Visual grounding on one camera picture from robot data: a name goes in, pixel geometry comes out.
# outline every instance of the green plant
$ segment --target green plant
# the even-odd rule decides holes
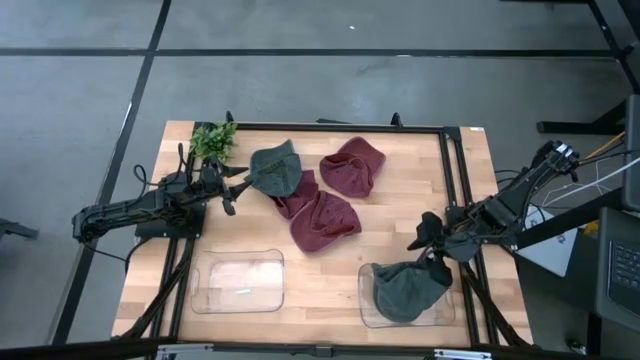
[[[197,129],[191,138],[191,152],[199,158],[215,155],[222,163],[226,163],[235,146],[233,135],[237,127],[237,123],[226,122]]]

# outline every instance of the dark green cloth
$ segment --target dark green cloth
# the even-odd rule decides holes
[[[300,156],[287,140],[271,149],[258,150],[251,155],[251,173],[245,180],[270,196],[287,197],[294,193],[302,178]]]
[[[447,291],[452,283],[450,270],[444,263],[428,261],[426,265],[416,262],[371,264],[373,301],[382,316],[396,323],[412,322]]]

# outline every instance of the gray floor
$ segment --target gray floor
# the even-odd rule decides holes
[[[146,47],[161,1],[0,3],[0,47]],[[602,5],[619,40],[631,41],[615,3]],[[173,2],[160,46],[604,49],[606,43],[584,6],[182,0]],[[70,218],[95,201],[140,65],[139,58],[0,58],[0,216],[41,230],[36,242],[10,236],[0,243],[0,347],[47,341],[77,249]],[[113,200],[137,194],[131,168],[153,168],[170,119],[219,120],[231,110],[238,121],[387,123],[398,111],[406,124],[485,127],[494,166],[506,169],[530,161],[546,139],[562,138],[585,154],[595,149],[607,137],[540,135],[535,122],[588,121],[629,91],[618,65],[605,61],[157,58]],[[580,175],[584,182],[595,177],[593,169]],[[131,229],[111,232],[100,249],[123,255],[132,237]],[[108,338],[123,276],[121,263],[95,258],[72,341]],[[565,350],[565,336],[583,339],[585,314],[537,291],[532,277],[523,277],[523,289],[535,341]],[[613,324],[605,324],[603,340],[608,353],[626,356],[638,343]],[[240,357],[247,355],[216,354]]]

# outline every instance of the clear plastic container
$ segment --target clear plastic container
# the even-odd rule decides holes
[[[380,314],[373,301],[373,269],[371,264],[364,264],[358,271],[358,297],[362,322],[370,328],[409,327],[409,326],[442,326],[453,323],[456,310],[451,289],[410,323],[396,323]]]
[[[284,301],[284,259],[275,249],[202,253],[190,278],[198,314],[276,311]]]

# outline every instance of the electronic device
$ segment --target electronic device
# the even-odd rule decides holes
[[[640,219],[611,208],[600,210],[595,311],[640,331]]]

